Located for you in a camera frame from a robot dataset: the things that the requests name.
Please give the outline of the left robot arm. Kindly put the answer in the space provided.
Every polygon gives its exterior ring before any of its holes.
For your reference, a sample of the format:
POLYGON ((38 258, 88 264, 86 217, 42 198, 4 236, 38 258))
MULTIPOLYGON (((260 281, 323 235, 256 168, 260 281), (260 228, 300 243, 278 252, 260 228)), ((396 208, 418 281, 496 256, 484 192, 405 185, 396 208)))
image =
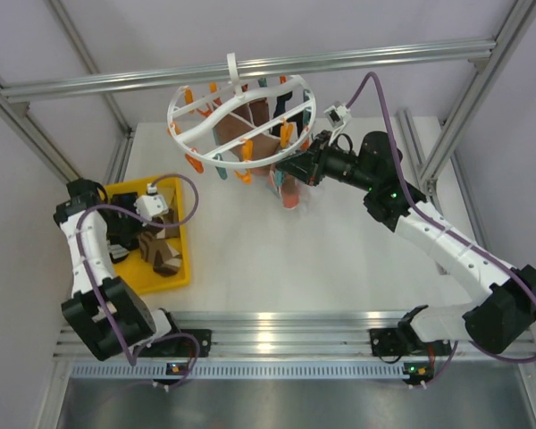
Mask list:
POLYGON ((172 315, 149 310, 114 268, 138 248, 143 228, 166 213, 164 196, 153 183, 144 194, 109 196, 87 179, 71 181, 66 189, 69 198, 53 215, 71 252, 71 296, 62 304, 66 322, 100 361, 123 353, 134 362, 152 342, 165 355, 179 352, 184 334, 172 315))

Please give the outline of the white round sock hanger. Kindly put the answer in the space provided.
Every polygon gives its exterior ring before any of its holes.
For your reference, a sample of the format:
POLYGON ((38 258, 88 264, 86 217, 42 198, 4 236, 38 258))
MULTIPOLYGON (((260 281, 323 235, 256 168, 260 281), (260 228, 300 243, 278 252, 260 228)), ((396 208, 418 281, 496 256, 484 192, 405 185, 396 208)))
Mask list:
POLYGON ((230 77, 213 81, 207 94, 196 97, 190 86, 177 89, 168 105, 167 132, 192 170, 207 166, 226 180, 229 172, 245 183, 264 174, 307 146, 316 114, 315 96, 299 75, 244 80, 236 55, 227 55, 230 77))

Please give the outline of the brown striped sock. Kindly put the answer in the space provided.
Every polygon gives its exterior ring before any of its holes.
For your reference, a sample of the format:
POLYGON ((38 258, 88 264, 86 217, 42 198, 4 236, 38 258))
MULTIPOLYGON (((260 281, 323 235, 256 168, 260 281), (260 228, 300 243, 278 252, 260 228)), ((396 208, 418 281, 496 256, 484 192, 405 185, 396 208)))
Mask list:
POLYGON ((139 252, 142 260, 150 264, 153 271, 162 277, 170 277, 179 272, 182 255, 170 242, 180 238, 180 227, 157 228, 146 225, 138 235, 139 252))

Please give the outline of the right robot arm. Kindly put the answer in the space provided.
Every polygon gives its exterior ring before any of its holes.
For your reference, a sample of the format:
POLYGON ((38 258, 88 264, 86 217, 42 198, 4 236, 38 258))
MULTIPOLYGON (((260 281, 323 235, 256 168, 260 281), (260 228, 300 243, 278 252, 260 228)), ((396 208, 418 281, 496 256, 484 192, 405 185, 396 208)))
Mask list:
POLYGON ((434 341, 470 341, 479 350, 501 355, 536 321, 536 269, 492 262, 482 248, 444 220, 426 196, 398 177, 402 155, 384 131, 371 131, 359 152, 320 132, 308 149, 276 164, 309 186, 329 178, 364 191, 364 207, 378 223, 415 245, 466 291, 465 304, 428 304, 398 322, 401 348, 420 354, 434 341))

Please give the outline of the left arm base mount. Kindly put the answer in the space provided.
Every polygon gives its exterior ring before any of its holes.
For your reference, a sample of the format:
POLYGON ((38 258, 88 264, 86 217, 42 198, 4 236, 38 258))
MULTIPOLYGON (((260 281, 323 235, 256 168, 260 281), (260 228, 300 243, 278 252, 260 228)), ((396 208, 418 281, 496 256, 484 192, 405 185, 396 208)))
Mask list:
POLYGON ((176 334, 172 340, 169 355, 175 358, 207 358, 212 347, 212 334, 210 329, 187 329, 176 334))

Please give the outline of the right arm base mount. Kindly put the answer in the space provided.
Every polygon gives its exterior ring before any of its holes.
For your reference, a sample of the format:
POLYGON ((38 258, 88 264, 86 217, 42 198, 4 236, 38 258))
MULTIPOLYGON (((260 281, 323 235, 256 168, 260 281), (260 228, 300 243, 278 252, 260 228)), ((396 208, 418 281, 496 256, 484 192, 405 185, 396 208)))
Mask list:
POLYGON ((377 358, 403 357, 411 353, 410 342, 398 328, 369 330, 372 354, 377 358))

